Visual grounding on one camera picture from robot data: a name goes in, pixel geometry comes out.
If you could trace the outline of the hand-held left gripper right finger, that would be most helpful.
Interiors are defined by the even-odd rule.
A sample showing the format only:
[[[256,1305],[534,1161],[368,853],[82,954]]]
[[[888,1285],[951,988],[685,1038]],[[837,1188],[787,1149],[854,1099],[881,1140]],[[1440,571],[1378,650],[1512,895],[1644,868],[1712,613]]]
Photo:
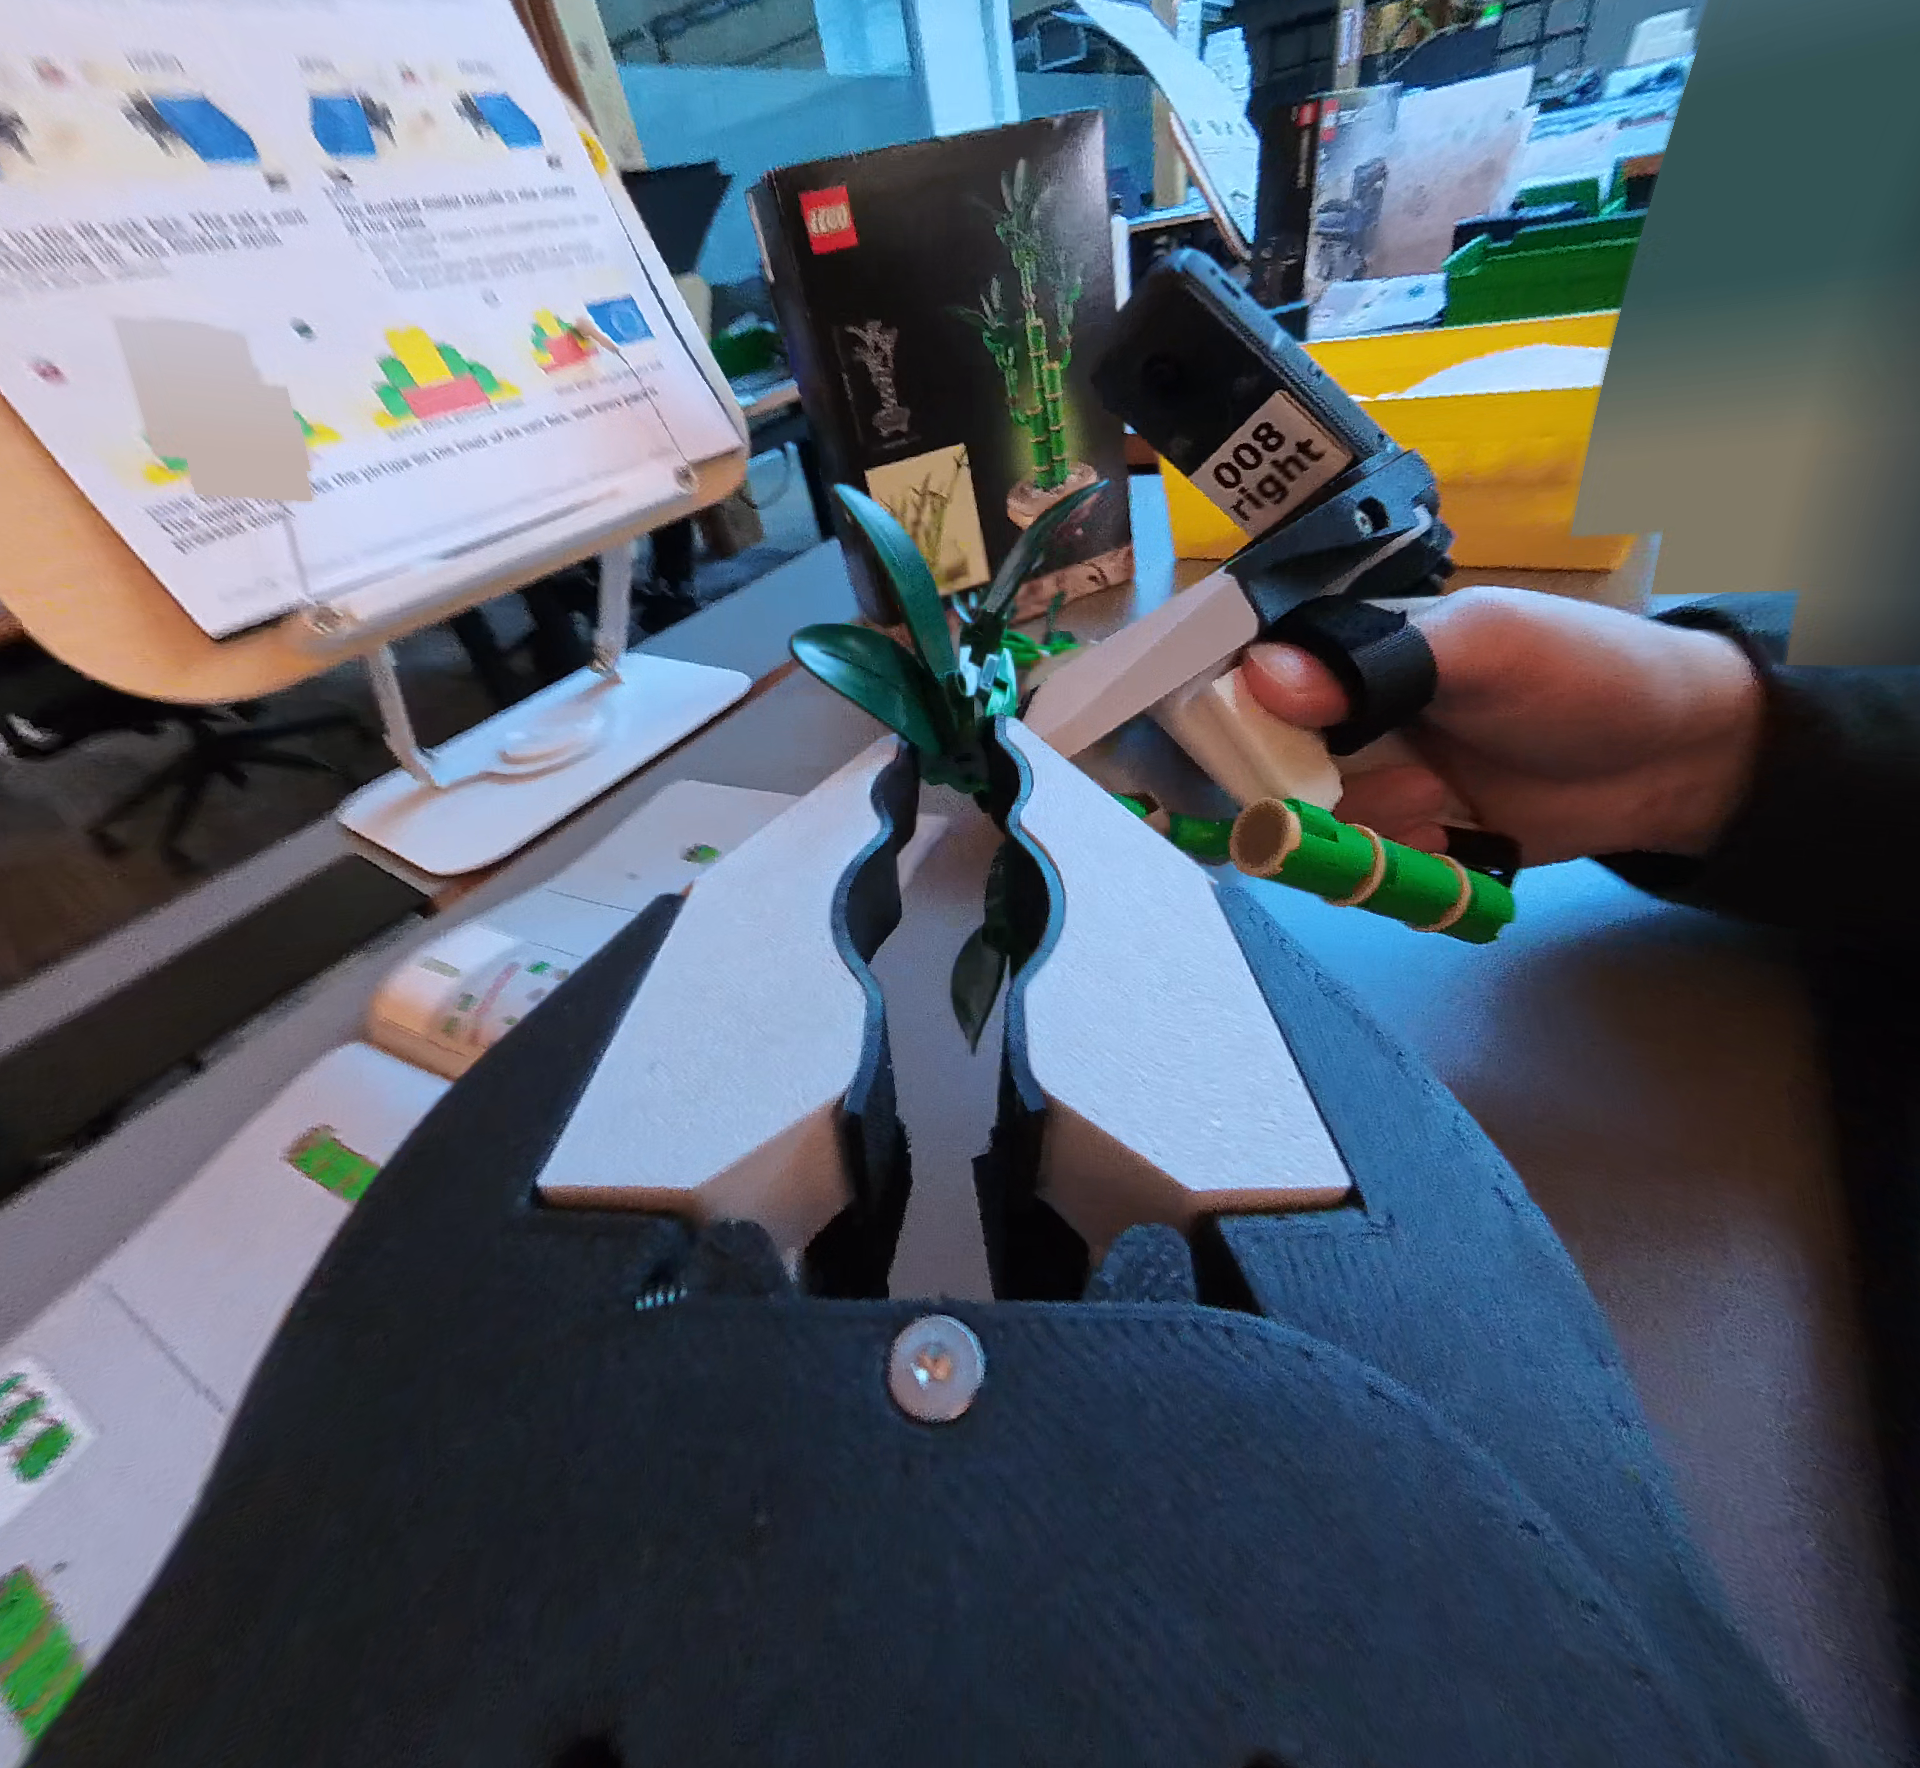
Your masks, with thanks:
[[[976,1222],[1000,1305],[1074,1305],[1130,1222],[1348,1202],[1348,1161],[1218,877],[1019,720],[987,750],[1000,861],[976,993],[1006,993]]]

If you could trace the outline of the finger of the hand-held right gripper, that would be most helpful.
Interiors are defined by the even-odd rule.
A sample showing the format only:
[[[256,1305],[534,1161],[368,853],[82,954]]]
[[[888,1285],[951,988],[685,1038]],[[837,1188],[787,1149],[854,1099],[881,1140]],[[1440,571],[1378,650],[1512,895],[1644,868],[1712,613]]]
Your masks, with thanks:
[[[1103,733],[1130,724],[1180,681],[1210,678],[1218,660],[1237,660],[1247,642],[1259,642],[1259,613],[1237,578],[1198,578],[1169,609],[1137,613],[1130,628],[1057,656],[1049,678],[1026,695],[1026,733],[1057,754],[1081,754]]]

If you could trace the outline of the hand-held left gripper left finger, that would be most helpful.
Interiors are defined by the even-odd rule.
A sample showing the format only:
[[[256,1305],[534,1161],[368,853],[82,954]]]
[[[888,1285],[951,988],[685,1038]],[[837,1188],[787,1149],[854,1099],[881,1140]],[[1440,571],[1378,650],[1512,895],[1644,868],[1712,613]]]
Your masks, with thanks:
[[[740,1216],[815,1296],[888,1296],[905,1135],[870,961],[914,815],[925,758],[881,736],[690,885],[540,1161],[551,1202]]]

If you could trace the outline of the tan-capped green bamboo stalk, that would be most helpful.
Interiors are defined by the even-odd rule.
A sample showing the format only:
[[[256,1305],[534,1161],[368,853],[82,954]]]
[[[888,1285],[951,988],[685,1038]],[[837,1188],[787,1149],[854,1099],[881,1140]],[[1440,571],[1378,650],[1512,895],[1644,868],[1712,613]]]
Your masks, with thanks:
[[[1496,946],[1517,915],[1496,871],[1448,853],[1391,848],[1301,799],[1259,799],[1237,815],[1180,815],[1158,799],[1120,799],[1137,824],[1247,877],[1280,877],[1326,909],[1367,909],[1430,935]]]

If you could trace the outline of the thin green bamboo branch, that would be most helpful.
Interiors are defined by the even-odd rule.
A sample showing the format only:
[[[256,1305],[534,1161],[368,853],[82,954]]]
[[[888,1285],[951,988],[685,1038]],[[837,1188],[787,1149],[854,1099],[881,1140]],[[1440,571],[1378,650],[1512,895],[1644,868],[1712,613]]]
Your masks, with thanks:
[[[1057,868],[1042,861],[1026,815],[1033,778],[1006,724],[1026,710],[1019,678],[1057,670],[1081,642],[1057,628],[1064,600],[1049,600],[1049,628],[1019,636],[1012,600],[1019,578],[1049,559],[1057,528],[1074,518],[1103,483],[1072,494],[1049,504],[1000,578],[951,609],[937,571],[925,562],[914,535],[870,502],[837,483],[854,528],[863,535],[859,559],[888,571],[905,642],[881,628],[801,628],[787,650],[793,660],[881,720],[895,736],[925,754],[925,780],[972,799],[1000,824],[1000,853],[987,871],[987,920],[964,935],[951,963],[951,1012],[976,1048],[1000,988],[1019,988],[1026,961],[1049,946],[1057,920]]]

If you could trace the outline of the yellow plastic bin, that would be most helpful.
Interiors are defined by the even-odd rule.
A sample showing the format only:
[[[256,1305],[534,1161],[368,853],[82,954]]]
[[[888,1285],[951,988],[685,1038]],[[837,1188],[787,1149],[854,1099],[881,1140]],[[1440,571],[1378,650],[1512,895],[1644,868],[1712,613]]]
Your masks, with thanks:
[[[1433,464],[1461,571],[1617,571],[1640,535],[1574,535],[1617,307],[1391,335],[1311,361]]]

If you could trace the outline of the building instruction booklet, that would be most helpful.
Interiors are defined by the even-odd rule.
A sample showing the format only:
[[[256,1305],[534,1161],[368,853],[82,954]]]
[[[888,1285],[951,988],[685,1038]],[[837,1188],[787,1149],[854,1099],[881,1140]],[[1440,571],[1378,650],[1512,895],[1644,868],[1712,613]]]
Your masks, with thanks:
[[[30,1758],[174,1552],[235,1407],[310,1267],[506,1030],[656,895],[685,895],[787,799],[669,780],[553,877],[407,946],[350,1039],[10,1336],[10,1739]]]

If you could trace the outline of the person's right forearm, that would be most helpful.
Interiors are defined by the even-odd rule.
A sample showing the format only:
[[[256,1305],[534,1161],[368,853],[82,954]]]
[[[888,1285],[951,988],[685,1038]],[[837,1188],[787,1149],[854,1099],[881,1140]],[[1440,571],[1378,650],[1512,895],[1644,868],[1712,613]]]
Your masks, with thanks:
[[[1729,636],[1768,681],[1743,806],[1705,861],[1607,853],[1657,901],[1806,946],[1820,988],[1920,988],[1920,670],[1792,670],[1790,600],[1698,600],[1665,628]]]

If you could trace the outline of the grey desk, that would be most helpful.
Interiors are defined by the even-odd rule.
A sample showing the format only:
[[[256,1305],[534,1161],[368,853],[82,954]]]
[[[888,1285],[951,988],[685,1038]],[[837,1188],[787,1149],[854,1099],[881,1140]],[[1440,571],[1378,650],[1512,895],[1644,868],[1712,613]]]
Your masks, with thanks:
[[[859,720],[769,660],[787,622],[841,609],[837,548],[809,548],[701,622],[669,628],[669,656],[758,660],[758,688],[500,877],[468,877],[468,915],[551,877],[685,778],[801,799],[859,754]],[[334,861],[342,861],[342,838],[310,824],[14,988],[10,1048]],[[905,1208],[905,1288],[976,1288],[976,1232],[944,1216],[972,1202],[964,1161],[990,1104],[944,1008],[944,946],[972,915],[976,861],[987,838],[955,824],[925,871],[955,909],[914,909],[881,961],[900,999],[895,1030],[931,1030],[931,1062],[900,1086],[914,1135],[931,1135],[914,1174],[937,1200]],[[1833,1758],[1903,1758],[1853,1222],[1806,993],[1768,935],[1657,909],[1607,868],[1539,868],[1517,885],[1524,920],[1512,954],[1415,946],[1367,915],[1288,909],[1280,895],[1268,909],[1433,1062],[1524,1174],[1532,1202],[1550,1202],[1665,1438],[1675,1485],[1737,1624],[1800,1697],[1820,1748]],[[10,1336],[183,1188],[277,1086],[360,1038],[407,928],[425,915],[236,1024],[191,1079],[160,1079],[183,1099],[126,1111],[95,1153],[10,1202]]]

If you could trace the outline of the person's right hand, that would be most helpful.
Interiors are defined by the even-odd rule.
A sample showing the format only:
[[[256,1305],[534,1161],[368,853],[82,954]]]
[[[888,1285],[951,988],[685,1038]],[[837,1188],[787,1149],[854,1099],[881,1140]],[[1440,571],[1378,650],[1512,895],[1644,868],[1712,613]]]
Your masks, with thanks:
[[[1415,628],[1433,701],[1386,770],[1343,780],[1343,824],[1418,853],[1486,824],[1554,868],[1705,861],[1737,815],[1768,733],[1737,642],[1496,585],[1430,600]]]

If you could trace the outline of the black toy set box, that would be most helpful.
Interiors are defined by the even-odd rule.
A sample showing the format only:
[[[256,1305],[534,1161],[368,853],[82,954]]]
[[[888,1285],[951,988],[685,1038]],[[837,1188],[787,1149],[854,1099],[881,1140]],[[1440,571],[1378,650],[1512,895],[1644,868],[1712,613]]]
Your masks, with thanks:
[[[1406,278],[1406,246],[1391,237],[1401,97],[1401,84],[1356,84],[1326,92],[1311,118],[1311,306],[1339,285]]]

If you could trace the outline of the bamboo set box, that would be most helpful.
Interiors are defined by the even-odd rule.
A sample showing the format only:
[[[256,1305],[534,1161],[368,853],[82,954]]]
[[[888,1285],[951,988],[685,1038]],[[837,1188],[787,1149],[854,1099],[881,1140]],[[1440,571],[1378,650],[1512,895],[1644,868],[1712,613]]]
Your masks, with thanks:
[[[870,494],[944,600],[1081,483],[1012,622],[1130,585],[1127,423],[1091,387],[1120,321],[1103,111],[769,172],[744,205],[823,476]]]

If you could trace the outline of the white patterned box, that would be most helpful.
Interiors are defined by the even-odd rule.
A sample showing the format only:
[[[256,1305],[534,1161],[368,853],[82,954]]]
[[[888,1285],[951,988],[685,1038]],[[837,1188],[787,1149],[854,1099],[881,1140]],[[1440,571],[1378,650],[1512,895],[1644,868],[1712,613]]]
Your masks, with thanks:
[[[1512,205],[1524,136],[1532,71],[1391,92],[1356,148],[1356,278],[1433,278],[1461,218]]]

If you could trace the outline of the green plastic bin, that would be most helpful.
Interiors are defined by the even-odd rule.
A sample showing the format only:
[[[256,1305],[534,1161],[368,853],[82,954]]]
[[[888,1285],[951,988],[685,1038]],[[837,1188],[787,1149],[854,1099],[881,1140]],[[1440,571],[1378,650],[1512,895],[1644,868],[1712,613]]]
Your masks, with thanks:
[[[1644,208],[1517,222],[1440,260],[1440,321],[1593,319],[1617,307]]]

